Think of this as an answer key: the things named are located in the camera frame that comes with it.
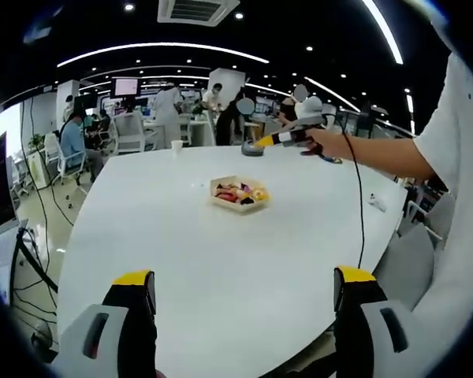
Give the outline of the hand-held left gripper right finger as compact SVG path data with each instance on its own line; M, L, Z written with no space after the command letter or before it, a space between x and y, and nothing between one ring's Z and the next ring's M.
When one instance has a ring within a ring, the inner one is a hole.
M422 377L424 329L368 271L334 269L337 377Z

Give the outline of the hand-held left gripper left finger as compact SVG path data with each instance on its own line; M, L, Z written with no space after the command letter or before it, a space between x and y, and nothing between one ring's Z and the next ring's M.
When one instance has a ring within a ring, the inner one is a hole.
M59 377L156 377L155 274L117 278L61 334Z

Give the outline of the person's right hand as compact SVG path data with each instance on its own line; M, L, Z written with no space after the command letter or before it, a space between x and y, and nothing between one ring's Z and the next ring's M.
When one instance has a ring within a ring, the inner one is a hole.
M310 128L305 131L307 149L325 157L355 160L355 151L352 141L345 133L335 134L330 131Z

